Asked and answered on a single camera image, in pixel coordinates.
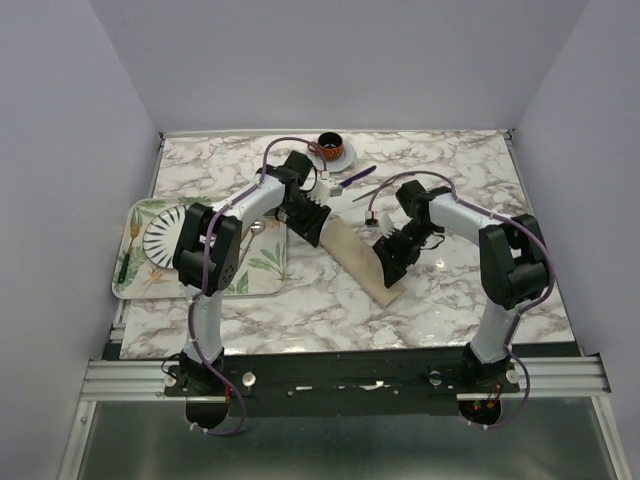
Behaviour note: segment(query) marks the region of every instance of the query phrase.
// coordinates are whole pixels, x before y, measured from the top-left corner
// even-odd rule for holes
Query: cable
[[[170,362],[172,360],[177,360],[178,357],[180,357],[179,353],[174,353],[173,355],[169,355],[167,358],[165,358],[162,363],[160,364],[160,370],[162,370],[162,373],[164,373],[165,375],[169,375],[171,378],[173,378],[174,380],[177,380],[178,377],[176,377],[173,373],[171,373],[169,370],[165,370],[164,366],[166,365],[167,362]]]
[[[505,420],[494,423],[493,425],[482,425],[483,430],[496,430],[498,428],[506,427],[520,416],[520,414],[526,408],[527,403],[529,402],[529,395],[531,394],[531,375],[529,374],[529,370],[527,369],[527,366],[524,364],[524,362],[520,359],[520,357],[513,353],[511,349],[507,347],[507,345],[505,345],[505,348],[507,348],[507,352],[509,352],[509,357],[511,357],[518,365],[520,365],[520,368],[522,368],[522,371],[524,372],[524,378],[526,382],[524,388],[524,396],[522,397],[522,401],[520,402],[518,407],[511,415],[509,415],[509,417],[507,417]]]
[[[189,330],[189,337],[192,339],[192,343],[193,343],[193,348],[196,351],[198,358],[200,358],[200,361],[202,362],[202,364],[211,372],[213,373],[225,386],[227,386],[229,388],[229,390],[231,390],[233,392],[233,394],[236,396],[236,398],[238,399],[238,401],[240,402],[240,407],[242,409],[242,418],[240,419],[240,421],[238,422],[238,424],[231,430],[209,430],[206,428],[202,428],[200,426],[198,426],[195,423],[191,424],[191,428],[194,430],[198,430],[200,432],[203,432],[207,435],[213,435],[213,436],[228,436],[228,435],[235,435],[236,433],[238,433],[240,431],[240,429],[242,428],[242,426],[244,425],[247,417],[249,416],[248,410],[247,410],[247,404],[244,401],[244,398],[242,398],[242,394],[240,393],[240,391],[236,388],[236,386],[231,383],[231,381],[225,377],[222,373],[220,373],[213,365],[212,363],[204,356],[204,352],[202,351],[202,347],[200,346],[200,342],[198,341],[198,337],[196,336],[196,332],[195,332],[195,325],[194,325],[194,320],[193,320],[193,309],[196,305],[196,303],[198,302],[198,300],[200,299],[200,297],[202,297],[205,292],[207,291],[207,288],[209,286],[209,264],[208,264],[208,260],[209,260],[209,256],[211,254],[211,238],[213,237],[213,229],[215,228],[216,223],[218,223],[218,220],[220,219],[220,217],[222,217],[222,215],[224,214],[224,212],[226,212],[227,210],[229,210],[232,206],[234,206],[235,204],[237,204],[238,202],[240,202],[241,200],[247,198],[249,195],[251,195],[253,192],[255,192],[258,188],[260,188],[260,185],[262,185],[262,183],[264,183],[264,180],[267,176],[267,160],[268,160],[268,156],[269,156],[269,151],[271,150],[271,148],[280,143],[280,142],[284,142],[284,141],[294,141],[294,142],[301,142],[301,143],[305,143],[307,145],[313,145],[313,142],[310,142],[309,140],[305,140],[303,138],[299,138],[299,137],[280,137],[280,138],[276,138],[275,140],[271,141],[267,147],[264,150],[264,154],[262,156],[262,168],[260,170],[260,178],[258,180],[257,184],[253,184],[248,190],[246,190],[245,192],[241,193],[240,195],[238,195],[237,197],[233,197],[231,198],[231,200],[229,202],[227,202],[224,206],[222,206],[217,212],[215,212],[213,214],[213,216],[211,217],[211,220],[209,221],[209,224],[207,225],[207,232],[205,235],[205,242],[204,242],[204,252],[203,252],[203,262],[202,262],[202,288],[201,290],[196,293],[192,298],[191,298],[191,302],[189,305],[189,310],[187,313],[187,327]],[[324,158],[324,155],[322,155],[322,162],[324,165],[324,168],[326,170],[326,161]]]
[[[439,238],[440,241],[438,243],[436,243],[435,245],[431,246],[431,247],[422,247],[420,250],[435,250],[436,248],[438,248],[440,245],[442,245],[445,241],[445,236],[444,235],[440,235],[438,233],[434,233],[432,235],[432,237],[436,237]]]
[[[373,195],[371,195],[371,199],[369,200],[369,210],[373,209],[373,202],[375,201],[376,197],[378,196],[378,194],[380,193],[380,191],[383,188],[391,185],[398,178],[402,178],[402,177],[406,177],[406,176],[410,176],[410,175],[419,175],[419,174],[431,175],[433,177],[438,177],[441,180],[444,180],[449,185],[449,187],[451,188],[451,195],[453,196],[453,198],[455,199],[456,202],[460,203],[461,205],[464,205],[467,208],[470,208],[471,210],[473,210],[476,213],[479,213],[479,214],[484,215],[484,216],[489,217],[489,218],[495,218],[496,220],[499,220],[499,221],[501,221],[503,223],[506,223],[506,224],[514,227],[515,229],[517,229],[518,231],[522,232],[527,237],[529,237],[529,239],[542,252],[542,255],[544,256],[544,262],[545,262],[545,264],[547,266],[547,269],[549,270],[549,285],[547,286],[547,289],[545,290],[545,292],[539,298],[537,298],[536,300],[533,300],[532,302],[528,303],[527,305],[524,305],[522,308],[520,308],[520,309],[518,309],[516,311],[516,315],[514,317],[514,320],[513,320],[513,323],[512,323],[512,327],[508,332],[507,338],[505,339],[505,343],[507,345],[509,345],[511,343],[511,340],[513,339],[513,335],[515,335],[515,329],[517,328],[518,322],[519,322],[520,318],[522,317],[522,314],[525,313],[528,310],[531,310],[533,307],[536,307],[536,306],[540,305],[547,298],[549,298],[549,296],[551,296],[551,293],[553,292],[553,288],[554,288],[555,282],[556,282],[556,274],[555,274],[555,268],[553,266],[553,262],[551,261],[551,256],[549,255],[549,252],[548,252],[547,248],[544,246],[542,241],[538,237],[536,237],[532,232],[530,232],[527,228],[523,227],[522,225],[520,225],[519,223],[515,222],[514,220],[510,219],[509,217],[506,217],[504,215],[500,215],[498,213],[491,212],[490,210],[487,210],[486,208],[480,207],[479,205],[476,205],[474,203],[471,203],[471,202],[461,198],[458,195],[457,191],[456,191],[456,185],[455,185],[455,183],[453,183],[453,180],[451,180],[449,177],[447,177],[445,175],[442,175],[441,173],[432,172],[430,170],[412,170],[412,171],[409,171],[409,172],[398,173],[396,175],[392,175],[391,177],[387,178],[373,192]]]
[[[314,188],[316,188],[316,185],[318,184],[318,169],[316,168],[315,165],[311,164],[311,166],[313,167],[313,175],[314,175],[314,179],[313,179],[313,185],[311,186],[311,188],[309,189],[300,189],[300,192],[302,193],[309,193],[311,192]]]
[[[533,307],[540,305],[542,302],[544,302],[547,298],[549,298],[549,296],[551,295],[551,293],[553,292],[553,288],[555,286],[555,281],[556,281],[556,275],[555,275],[555,268],[553,266],[553,263],[551,261],[551,256],[549,255],[549,251],[547,250],[547,248],[545,247],[545,245],[542,243],[542,241],[536,237],[530,230],[528,230],[527,228],[525,228],[524,226],[520,225],[519,223],[515,222],[514,220],[512,220],[509,217],[506,217],[504,215],[500,215],[497,213],[494,213],[490,210],[487,210],[486,208],[480,207],[479,205],[475,205],[474,203],[471,203],[467,200],[464,200],[463,198],[460,198],[460,196],[458,195],[457,191],[456,191],[456,185],[455,183],[453,183],[453,180],[451,180],[451,178],[442,175],[441,173],[438,172],[433,172],[430,170],[412,170],[409,172],[402,172],[402,173],[398,173],[396,175],[392,175],[391,177],[387,178],[386,180],[384,180],[380,186],[373,192],[373,195],[371,196],[371,199],[369,200],[369,210],[373,209],[373,202],[375,201],[376,197],[378,196],[378,194],[380,193],[380,191],[391,185],[395,180],[397,180],[398,178],[402,178],[402,177],[406,177],[409,175],[418,175],[418,174],[422,174],[422,175],[431,175],[437,178],[440,178],[441,180],[444,180],[449,187],[451,188],[451,195],[453,196],[453,198],[455,199],[455,201],[457,203],[460,203],[462,205],[464,205],[467,208],[470,208],[471,210],[473,210],[476,213],[479,213],[481,215],[485,215],[489,218],[495,218],[496,220],[499,220],[503,223],[506,223],[514,228],[516,228],[518,231],[522,232],[523,234],[525,234],[527,237],[529,237],[529,239],[540,249],[540,251],[542,252],[542,255],[544,256],[544,262],[547,266],[547,269],[549,271],[549,284],[547,286],[547,289],[545,290],[545,292],[536,300],[533,300],[532,302],[528,303],[527,305],[524,305],[523,307],[519,308],[518,310],[516,310],[516,314],[514,316],[513,322],[511,324],[511,327],[509,329],[509,331],[507,332],[506,338],[505,338],[505,344],[504,347],[507,351],[507,355],[512,358],[516,363],[518,363],[520,365],[520,367],[522,367],[522,370],[524,372],[524,376],[526,379],[526,387],[525,387],[525,392],[524,392],[524,397],[522,398],[522,401],[520,402],[520,404],[518,405],[518,408],[516,408],[515,412],[513,412],[513,414],[511,414],[509,416],[509,418],[507,418],[506,420],[500,421],[494,425],[483,425],[482,428],[484,430],[495,430],[496,428],[500,428],[503,426],[508,425],[509,423],[511,423],[516,417],[518,417],[522,411],[524,410],[524,408],[527,405],[527,402],[529,400],[529,394],[531,393],[531,377],[529,375],[529,370],[527,369],[526,365],[524,364],[524,362],[522,360],[520,360],[520,358],[511,351],[509,345],[511,344],[511,341],[513,340],[513,336],[515,335],[515,331],[518,327],[518,324],[520,322],[520,318],[522,317],[522,314],[525,313],[526,311],[532,309]]]

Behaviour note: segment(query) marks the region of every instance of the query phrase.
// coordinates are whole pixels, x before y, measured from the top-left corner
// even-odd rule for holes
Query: striped plate
[[[159,213],[151,220],[142,238],[142,248],[154,265],[173,268],[173,252],[176,249],[186,213],[187,209],[184,205],[177,205]]]

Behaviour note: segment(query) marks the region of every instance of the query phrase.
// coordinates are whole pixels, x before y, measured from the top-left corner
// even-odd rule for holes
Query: decorative tray
[[[184,213],[193,203],[212,205],[218,200],[219,197],[208,196],[145,199],[133,205],[111,284],[114,295],[126,300],[183,297],[178,272],[165,268],[171,266],[173,252],[167,246],[163,253],[164,245],[159,245],[163,242],[157,238],[160,233],[166,233],[165,230],[171,230],[174,236],[179,234]],[[265,216],[263,222],[264,230],[255,235],[252,242],[249,229],[243,232],[240,251],[251,244],[225,295],[271,295],[282,288],[286,280],[287,228],[274,217]],[[121,276],[127,252],[129,263]]]

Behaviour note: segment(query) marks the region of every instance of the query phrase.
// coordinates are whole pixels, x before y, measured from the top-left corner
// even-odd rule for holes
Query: small cup
[[[338,160],[344,152],[344,142],[342,137],[334,132],[325,132],[318,137],[318,148],[327,162]]]

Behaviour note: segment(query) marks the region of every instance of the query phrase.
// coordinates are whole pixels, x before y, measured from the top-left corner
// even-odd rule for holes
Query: white plate
[[[353,145],[351,145],[344,137],[342,138],[342,144],[344,145],[342,157],[340,157],[338,160],[335,160],[333,162],[327,162],[327,171],[341,172],[345,168],[350,167],[351,164],[355,161],[356,151],[353,148]],[[322,159],[320,159],[319,157],[316,157],[309,151],[307,151],[307,156],[313,163],[313,166],[316,167],[318,171],[321,172],[324,168]]]
[[[180,237],[187,213],[184,205],[176,205],[156,216],[142,237],[142,248],[151,263],[162,268],[173,268],[173,253]]]

